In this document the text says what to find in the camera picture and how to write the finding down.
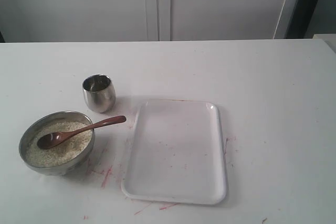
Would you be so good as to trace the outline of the brown wooden spoon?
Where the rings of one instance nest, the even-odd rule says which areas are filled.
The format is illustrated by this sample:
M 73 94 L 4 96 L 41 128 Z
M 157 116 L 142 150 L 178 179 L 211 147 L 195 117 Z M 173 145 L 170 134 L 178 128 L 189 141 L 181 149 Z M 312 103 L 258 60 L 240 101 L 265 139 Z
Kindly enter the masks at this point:
M 38 141 L 37 141 L 37 146 L 41 149 L 41 150 L 48 150 L 51 148 L 54 148 L 58 145 L 60 145 L 61 143 L 69 140 L 70 138 L 83 133 L 85 131 L 89 131 L 89 130 L 93 130 L 93 129 L 97 129 L 100 127 L 104 127 L 104 126 L 109 126 L 109 125 L 114 125 L 114 124 L 120 124 L 120 123 L 124 123 L 127 121 L 127 118 L 124 115 L 120 115 L 120 116 L 114 116 L 105 120 L 102 120 L 100 122 L 97 122 L 95 124 L 90 124 L 88 126 L 85 126 L 81 129 L 75 130 L 75 131 L 71 131 L 71 132 L 54 132 L 54 133 L 50 133 L 47 135 L 44 135 L 43 137 L 41 137 Z

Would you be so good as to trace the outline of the small steel cup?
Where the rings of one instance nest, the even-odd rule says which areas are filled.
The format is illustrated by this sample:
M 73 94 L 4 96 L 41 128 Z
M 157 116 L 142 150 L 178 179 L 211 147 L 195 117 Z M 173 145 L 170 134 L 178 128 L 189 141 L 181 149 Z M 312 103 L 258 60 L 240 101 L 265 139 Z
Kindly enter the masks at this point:
M 83 97 L 87 107 L 97 113 L 109 111 L 116 102 L 112 80 L 103 74 L 89 76 L 82 83 Z

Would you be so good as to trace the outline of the steel bowl of rice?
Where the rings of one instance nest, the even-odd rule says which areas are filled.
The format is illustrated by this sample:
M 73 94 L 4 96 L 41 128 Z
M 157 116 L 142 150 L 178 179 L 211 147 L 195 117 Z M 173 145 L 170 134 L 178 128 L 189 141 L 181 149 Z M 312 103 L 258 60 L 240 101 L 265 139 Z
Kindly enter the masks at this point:
M 33 123 L 23 134 L 19 154 L 32 170 L 44 175 L 65 175 L 84 163 L 94 147 L 94 130 L 80 133 L 48 150 L 38 148 L 37 141 L 52 132 L 71 132 L 92 121 L 76 111 L 61 111 Z

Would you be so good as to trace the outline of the white plastic tray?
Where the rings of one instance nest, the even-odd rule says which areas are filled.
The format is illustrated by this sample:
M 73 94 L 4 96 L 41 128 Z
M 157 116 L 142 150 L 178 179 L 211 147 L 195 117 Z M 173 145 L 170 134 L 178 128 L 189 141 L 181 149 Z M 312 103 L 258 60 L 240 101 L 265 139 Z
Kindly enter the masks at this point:
M 136 200 L 215 205 L 227 193 L 220 113 L 206 101 L 139 105 L 121 190 Z

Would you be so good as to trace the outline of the white cabinet behind table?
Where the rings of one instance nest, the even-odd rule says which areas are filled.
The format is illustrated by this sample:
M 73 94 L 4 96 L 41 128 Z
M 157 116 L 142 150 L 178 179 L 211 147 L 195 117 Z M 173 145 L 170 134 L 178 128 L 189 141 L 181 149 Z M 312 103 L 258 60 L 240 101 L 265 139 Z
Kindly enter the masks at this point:
M 6 42 L 284 38 L 297 0 L 1 0 Z

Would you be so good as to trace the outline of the dark vertical post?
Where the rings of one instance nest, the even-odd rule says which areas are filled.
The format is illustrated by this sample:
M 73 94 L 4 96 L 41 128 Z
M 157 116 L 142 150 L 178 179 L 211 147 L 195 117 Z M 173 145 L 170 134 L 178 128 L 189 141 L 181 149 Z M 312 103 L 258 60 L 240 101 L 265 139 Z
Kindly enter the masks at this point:
M 318 0 L 296 0 L 291 19 L 287 27 L 286 39 L 304 38 Z

